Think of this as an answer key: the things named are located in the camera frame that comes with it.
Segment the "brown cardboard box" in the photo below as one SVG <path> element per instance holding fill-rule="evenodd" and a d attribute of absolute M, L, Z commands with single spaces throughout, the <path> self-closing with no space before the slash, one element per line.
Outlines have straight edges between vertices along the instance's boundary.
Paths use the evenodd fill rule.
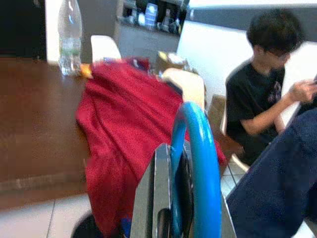
<path fill-rule="evenodd" d="M 226 135 L 226 97 L 213 94 L 208 110 L 208 119 L 213 131 Z"/>

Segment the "person in black shirt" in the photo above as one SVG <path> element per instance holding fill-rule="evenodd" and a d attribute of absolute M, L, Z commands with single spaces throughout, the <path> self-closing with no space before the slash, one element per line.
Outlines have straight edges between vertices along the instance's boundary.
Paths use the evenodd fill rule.
<path fill-rule="evenodd" d="M 269 10 L 251 21 L 247 39 L 253 55 L 226 81 L 226 134 L 243 147 L 241 162 L 248 166 L 285 130 L 282 112 L 296 102 L 311 102 L 317 94 L 310 79 L 281 92 L 285 64 L 304 37 L 299 19 L 286 9 Z"/>

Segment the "brown wooden table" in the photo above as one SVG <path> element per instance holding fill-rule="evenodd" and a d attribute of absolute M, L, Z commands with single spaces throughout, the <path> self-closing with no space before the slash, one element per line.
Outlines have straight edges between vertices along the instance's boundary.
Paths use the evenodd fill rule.
<path fill-rule="evenodd" d="M 89 148 L 75 118 L 85 82 L 0 58 L 0 211 L 86 193 Z"/>

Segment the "navy blue garment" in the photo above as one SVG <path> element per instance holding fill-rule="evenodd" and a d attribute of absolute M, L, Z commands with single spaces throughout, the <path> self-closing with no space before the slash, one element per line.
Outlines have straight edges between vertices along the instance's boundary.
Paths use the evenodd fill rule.
<path fill-rule="evenodd" d="M 297 116 L 227 198 L 237 238 L 291 238 L 317 222 L 317 108 Z"/>

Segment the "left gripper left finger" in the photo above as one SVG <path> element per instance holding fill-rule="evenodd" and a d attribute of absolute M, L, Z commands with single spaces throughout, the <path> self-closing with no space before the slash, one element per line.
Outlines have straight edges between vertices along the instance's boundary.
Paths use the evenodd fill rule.
<path fill-rule="evenodd" d="M 130 238 L 171 238 L 169 146 L 153 153 L 136 189 Z"/>

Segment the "clear plastic water bottle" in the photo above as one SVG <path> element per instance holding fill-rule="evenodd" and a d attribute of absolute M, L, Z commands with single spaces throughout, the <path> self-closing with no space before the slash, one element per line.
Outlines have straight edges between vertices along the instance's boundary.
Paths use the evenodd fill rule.
<path fill-rule="evenodd" d="M 63 75 L 79 75 L 82 17 L 77 0 L 62 0 L 58 16 L 59 68 Z"/>

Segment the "yellow cloth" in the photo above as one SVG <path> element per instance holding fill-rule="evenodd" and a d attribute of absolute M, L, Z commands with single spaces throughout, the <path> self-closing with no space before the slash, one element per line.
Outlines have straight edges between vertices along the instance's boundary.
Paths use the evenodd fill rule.
<path fill-rule="evenodd" d="M 90 64 L 83 63 L 80 65 L 80 69 L 81 69 L 81 74 L 83 77 L 89 78 L 89 79 L 93 78 Z"/>

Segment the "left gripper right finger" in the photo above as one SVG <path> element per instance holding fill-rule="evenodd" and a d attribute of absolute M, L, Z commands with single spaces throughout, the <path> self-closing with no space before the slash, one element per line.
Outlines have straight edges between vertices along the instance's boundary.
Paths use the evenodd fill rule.
<path fill-rule="evenodd" d="M 221 197 L 221 238 L 235 238 L 235 229 L 232 224 L 225 197 Z M 183 146 L 180 158 L 180 207 L 182 212 L 182 238 L 194 238 L 194 196 L 192 183 L 192 159 L 189 143 Z"/>

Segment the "blue plastic clothes hanger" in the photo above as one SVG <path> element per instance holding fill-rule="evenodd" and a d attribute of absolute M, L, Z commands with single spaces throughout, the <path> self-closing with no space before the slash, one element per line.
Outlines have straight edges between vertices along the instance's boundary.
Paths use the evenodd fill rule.
<path fill-rule="evenodd" d="M 176 172 L 186 133 L 190 136 L 193 164 L 194 238 L 221 238 L 220 176 L 214 138 L 204 112 L 192 102 L 179 107 L 172 131 L 172 233 L 179 236 L 183 228 Z"/>

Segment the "patterned crumpled bag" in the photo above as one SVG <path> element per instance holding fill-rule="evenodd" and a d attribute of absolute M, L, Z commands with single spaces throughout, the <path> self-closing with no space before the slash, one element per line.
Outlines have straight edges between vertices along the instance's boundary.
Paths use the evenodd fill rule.
<path fill-rule="evenodd" d="M 155 70 L 157 73 L 164 72 L 169 68 L 184 69 L 188 66 L 186 59 L 180 57 L 174 52 L 158 51 Z"/>

